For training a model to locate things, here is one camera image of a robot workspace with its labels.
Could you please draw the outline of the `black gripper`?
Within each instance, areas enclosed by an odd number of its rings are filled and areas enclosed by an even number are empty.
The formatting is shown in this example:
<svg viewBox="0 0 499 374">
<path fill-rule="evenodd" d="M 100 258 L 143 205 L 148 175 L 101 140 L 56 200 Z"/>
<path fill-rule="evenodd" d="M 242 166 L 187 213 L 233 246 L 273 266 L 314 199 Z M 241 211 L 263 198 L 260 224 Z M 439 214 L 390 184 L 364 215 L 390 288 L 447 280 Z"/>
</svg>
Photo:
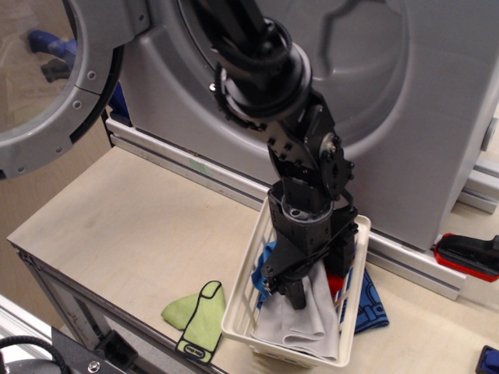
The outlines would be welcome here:
<svg viewBox="0 0 499 374">
<path fill-rule="evenodd" d="M 294 310 L 306 307 L 303 279 L 316 263 L 324 261 L 326 270 L 341 278 L 350 270 L 358 210 L 347 191 L 341 197 L 346 204 L 339 209 L 333 200 L 326 199 L 319 203 L 317 212 L 310 212 L 288 204 L 281 186 L 268 192 L 277 244 L 261 273 L 267 278 L 268 292 L 284 295 Z"/>
</svg>

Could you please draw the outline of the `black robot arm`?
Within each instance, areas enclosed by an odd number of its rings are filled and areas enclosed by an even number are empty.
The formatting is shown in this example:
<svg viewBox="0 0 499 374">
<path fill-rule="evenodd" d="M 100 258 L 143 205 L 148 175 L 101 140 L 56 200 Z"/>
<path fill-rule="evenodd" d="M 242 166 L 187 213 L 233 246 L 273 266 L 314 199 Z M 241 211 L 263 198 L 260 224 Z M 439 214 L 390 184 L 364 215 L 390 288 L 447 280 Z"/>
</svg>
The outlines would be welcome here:
<svg viewBox="0 0 499 374">
<path fill-rule="evenodd" d="M 306 53 L 253 1 L 194 1 L 217 55 L 214 97 L 225 117 L 258 133 L 279 177 L 268 191 L 276 246 L 261 267 L 270 293 L 306 306 L 303 278 L 324 261 L 345 276 L 353 259 L 357 209 L 324 97 L 312 87 Z"/>
</svg>

